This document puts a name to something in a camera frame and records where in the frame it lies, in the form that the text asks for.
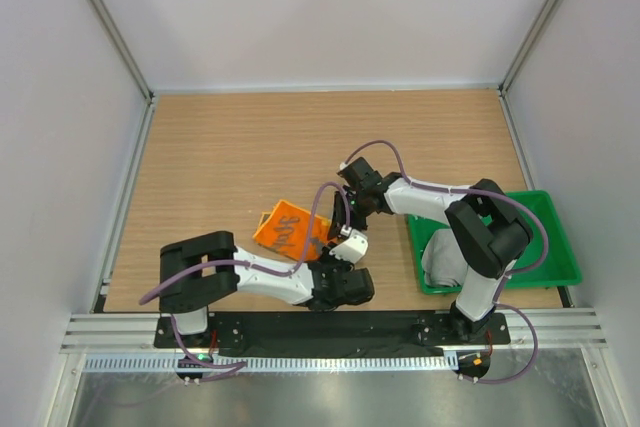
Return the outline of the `grey orange happy towel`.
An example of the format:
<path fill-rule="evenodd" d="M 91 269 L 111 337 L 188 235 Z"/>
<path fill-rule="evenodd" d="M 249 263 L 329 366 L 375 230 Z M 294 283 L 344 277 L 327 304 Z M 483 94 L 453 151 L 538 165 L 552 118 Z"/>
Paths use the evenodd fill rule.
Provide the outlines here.
<path fill-rule="evenodd" d="M 286 200 L 280 200 L 271 212 L 263 212 L 253 240 L 259 246 L 292 260 L 300 260 L 310 212 Z M 316 215 L 305 260 L 316 260 L 328 242 L 330 220 Z"/>

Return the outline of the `grey panda towel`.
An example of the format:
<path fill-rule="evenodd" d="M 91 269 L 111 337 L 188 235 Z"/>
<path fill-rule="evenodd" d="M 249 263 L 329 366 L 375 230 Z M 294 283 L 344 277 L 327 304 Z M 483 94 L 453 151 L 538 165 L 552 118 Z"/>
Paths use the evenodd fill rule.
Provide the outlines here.
<path fill-rule="evenodd" d="M 436 230 L 421 258 L 424 280 L 430 287 L 462 286 L 468 265 L 450 229 Z"/>

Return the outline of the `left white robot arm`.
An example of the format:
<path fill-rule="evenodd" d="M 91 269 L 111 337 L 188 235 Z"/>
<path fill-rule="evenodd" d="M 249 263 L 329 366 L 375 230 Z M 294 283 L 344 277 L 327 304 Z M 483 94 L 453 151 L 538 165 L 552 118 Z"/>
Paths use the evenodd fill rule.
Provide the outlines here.
<path fill-rule="evenodd" d="M 191 347 L 212 333 L 208 307 L 236 292 L 271 297 L 311 311 L 360 305 L 375 293 L 366 268 L 355 264 L 368 248 L 357 232 L 301 265 L 257 256 L 237 246 L 233 234 L 216 231 L 160 250 L 160 284 L 145 295 L 175 317 L 177 335 Z"/>

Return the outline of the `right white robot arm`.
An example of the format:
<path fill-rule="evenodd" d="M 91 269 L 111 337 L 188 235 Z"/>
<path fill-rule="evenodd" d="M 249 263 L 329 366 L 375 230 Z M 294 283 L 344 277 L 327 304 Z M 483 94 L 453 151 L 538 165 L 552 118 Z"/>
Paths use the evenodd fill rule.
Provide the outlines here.
<path fill-rule="evenodd" d="M 449 310 L 450 329 L 464 343 L 483 336 L 506 276 L 533 239 L 513 200 L 489 179 L 473 186 L 445 186 L 401 172 L 383 176 L 362 157 L 343 163 L 338 176 L 345 181 L 351 223 L 359 230 L 367 228 L 373 213 L 412 215 L 447 226 L 455 251 L 467 264 Z"/>

